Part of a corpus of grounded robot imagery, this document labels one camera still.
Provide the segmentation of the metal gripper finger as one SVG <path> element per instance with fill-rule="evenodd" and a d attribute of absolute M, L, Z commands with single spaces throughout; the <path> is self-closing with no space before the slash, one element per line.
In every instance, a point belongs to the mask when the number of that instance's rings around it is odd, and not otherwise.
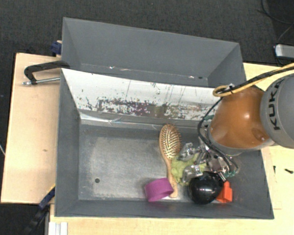
<path fill-rule="evenodd" d="M 191 179 L 203 175 L 205 164 L 193 164 L 186 166 L 182 172 L 182 182 L 189 183 Z"/>
<path fill-rule="evenodd" d="M 198 153 L 198 147 L 194 147 L 192 142 L 185 143 L 178 154 L 178 159 L 181 161 L 191 160 Z"/>

